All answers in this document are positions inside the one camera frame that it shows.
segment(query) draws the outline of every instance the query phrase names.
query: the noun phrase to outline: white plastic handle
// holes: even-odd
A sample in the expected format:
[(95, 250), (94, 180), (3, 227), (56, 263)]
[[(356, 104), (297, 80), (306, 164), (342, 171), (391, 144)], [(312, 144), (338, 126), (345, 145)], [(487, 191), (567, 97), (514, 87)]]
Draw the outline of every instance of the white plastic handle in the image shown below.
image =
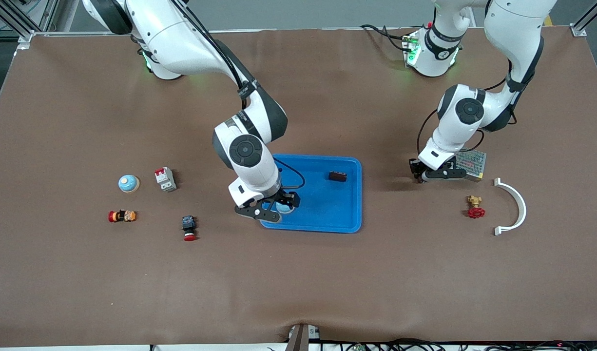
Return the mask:
[(494, 186), (508, 191), (508, 193), (515, 198), (515, 201), (517, 202), (517, 207), (519, 207), (519, 217), (517, 218), (517, 222), (515, 222), (515, 224), (511, 225), (510, 227), (495, 228), (495, 235), (498, 236), (503, 232), (511, 231), (512, 229), (519, 227), (523, 223), (523, 221), (526, 219), (526, 202), (523, 200), (521, 194), (519, 194), (519, 191), (517, 191), (514, 187), (509, 186), (508, 184), (502, 183), (500, 178), (495, 178)]

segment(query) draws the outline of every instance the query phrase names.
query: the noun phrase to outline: floor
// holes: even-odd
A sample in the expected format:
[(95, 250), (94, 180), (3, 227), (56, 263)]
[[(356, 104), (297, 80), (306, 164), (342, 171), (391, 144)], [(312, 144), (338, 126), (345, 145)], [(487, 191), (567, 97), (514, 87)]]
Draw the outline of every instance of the floor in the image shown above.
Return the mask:
[[(552, 22), (568, 25), (576, 21), (592, 2), (558, 0), (551, 13)], [(190, 6), (211, 30), (356, 27), (365, 23), (405, 27), (421, 25), (432, 19), (432, 3), (428, 0), (191, 0)], [(86, 13), (80, 0), (61, 0), (60, 8), (56, 20), (58, 30), (105, 31)], [(475, 13), (481, 26), (483, 10)], [(597, 19), (586, 31), (588, 37), (585, 40), (588, 40), (597, 62)], [(0, 42), (0, 88), (15, 47), (14, 43)]]

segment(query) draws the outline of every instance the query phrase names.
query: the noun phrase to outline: blue tray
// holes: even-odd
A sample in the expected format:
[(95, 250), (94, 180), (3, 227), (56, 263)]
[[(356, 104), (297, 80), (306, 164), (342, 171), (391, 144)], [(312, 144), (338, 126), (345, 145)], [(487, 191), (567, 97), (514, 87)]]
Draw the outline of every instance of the blue tray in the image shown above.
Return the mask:
[[(261, 224), (270, 229), (328, 233), (356, 233), (361, 228), (361, 163), (352, 157), (276, 154), (275, 158), (294, 167), (305, 177), (305, 186), (296, 190), (300, 207), (281, 214), (281, 222)], [(300, 184), (291, 169), (282, 169), (283, 186)], [(329, 172), (348, 175), (346, 182), (329, 180)]]

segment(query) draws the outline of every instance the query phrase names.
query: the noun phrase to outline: brown table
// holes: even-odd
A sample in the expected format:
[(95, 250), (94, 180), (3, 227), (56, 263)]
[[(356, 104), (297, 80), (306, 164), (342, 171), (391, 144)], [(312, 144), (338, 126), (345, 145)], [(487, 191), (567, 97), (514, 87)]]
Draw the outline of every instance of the brown table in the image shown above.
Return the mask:
[[(235, 175), (211, 145), (239, 109), (228, 78), (160, 81), (125, 37), (33, 38), (0, 97), (0, 346), (272, 342), (299, 322), (346, 340), (597, 339), (597, 69), (568, 28), (543, 35), (519, 124), (480, 148), (487, 180), (425, 185), (407, 166), (423, 118), (452, 84), (507, 69), (481, 29), (441, 78), (363, 31), (217, 36), (287, 111), (273, 153), (363, 163), (356, 235), (234, 215)], [(155, 184), (162, 166), (178, 191)], [(517, 207), (495, 177), (528, 205), (500, 237)], [(470, 194), (485, 218), (463, 216)], [(139, 220), (110, 224), (120, 208)]]

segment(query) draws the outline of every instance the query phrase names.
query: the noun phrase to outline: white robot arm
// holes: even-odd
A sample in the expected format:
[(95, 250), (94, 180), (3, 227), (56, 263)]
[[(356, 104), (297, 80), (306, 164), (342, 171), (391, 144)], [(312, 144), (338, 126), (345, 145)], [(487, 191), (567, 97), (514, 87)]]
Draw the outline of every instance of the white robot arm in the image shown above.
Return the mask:
[[(465, 6), (485, 6), (485, 34), (510, 63), (506, 84), (499, 93), (468, 87), (462, 84), (448, 88), (437, 107), (439, 126), (419, 154), (419, 160), (410, 160), (414, 176), (423, 182), (428, 178), (462, 178), (464, 172), (456, 169), (456, 153), (480, 128), (493, 132), (507, 126), (521, 93), (532, 80), (535, 67), (543, 51), (541, 26), (557, 0), (432, 0), (437, 8), (436, 20), (423, 38), (435, 42), (432, 32), (447, 33), (451, 47), (457, 47), (467, 29), (460, 11)], [(450, 62), (436, 59), (440, 48), (422, 47), (423, 41), (412, 44), (416, 51), (414, 68), (426, 76), (438, 76), (447, 71)]]
[(229, 185), (236, 213), (278, 222), (281, 215), (270, 211), (273, 202), (290, 209), (300, 205), (297, 193), (283, 190), (279, 170), (266, 147), (285, 133), (285, 111), (225, 44), (211, 38), (185, 3), (181, 0), (82, 2), (88, 13), (113, 33), (131, 34), (140, 44), (147, 67), (158, 78), (223, 73), (239, 87), (242, 110), (218, 125), (212, 136), (221, 160), (238, 175)]

